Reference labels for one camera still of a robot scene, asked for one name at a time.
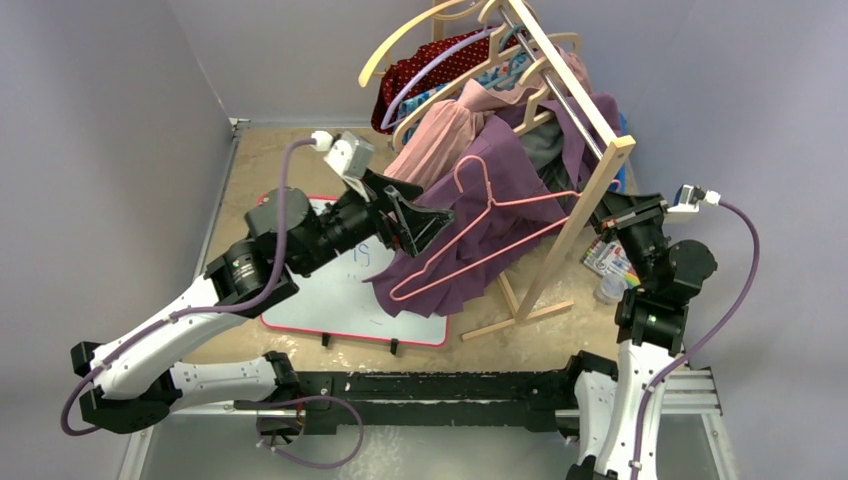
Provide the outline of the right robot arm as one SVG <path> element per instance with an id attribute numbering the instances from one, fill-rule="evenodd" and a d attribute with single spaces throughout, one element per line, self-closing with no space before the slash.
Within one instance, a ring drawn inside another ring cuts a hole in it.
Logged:
<path id="1" fill-rule="evenodd" d="M 564 399 L 579 409 L 580 453 L 570 479 L 657 476 L 656 446 L 666 377 L 681 353 L 689 303 L 718 268 L 696 240 L 664 234 L 670 209 L 660 194 L 608 191 L 591 218 L 601 240 L 623 248 L 639 280 L 618 302 L 618 359 L 581 351 L 561 381 Z"/>

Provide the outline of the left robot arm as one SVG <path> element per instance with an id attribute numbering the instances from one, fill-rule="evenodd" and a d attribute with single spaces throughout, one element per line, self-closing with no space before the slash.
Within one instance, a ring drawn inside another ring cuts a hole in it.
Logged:
<path id="1" fill-rule="evenodd" d="M 287 355 L 199 366 L 184 357 L 207 340 L 296 295 L 309 277 L 370 239 L 415 257 L 453 221 L 449 209 L 418 204 L 419 186 L 367 171 L 359 188 L 316 210 L 292 187 L 270 191 L 246 213 L 248 232 L 210 262 L 171 304 L 122 337 L 72 348 L 79 384 L 67 401 L 84 432 L 134 433 L 170 413 L 234 400 L 284 409 L 299 380 Z"/>

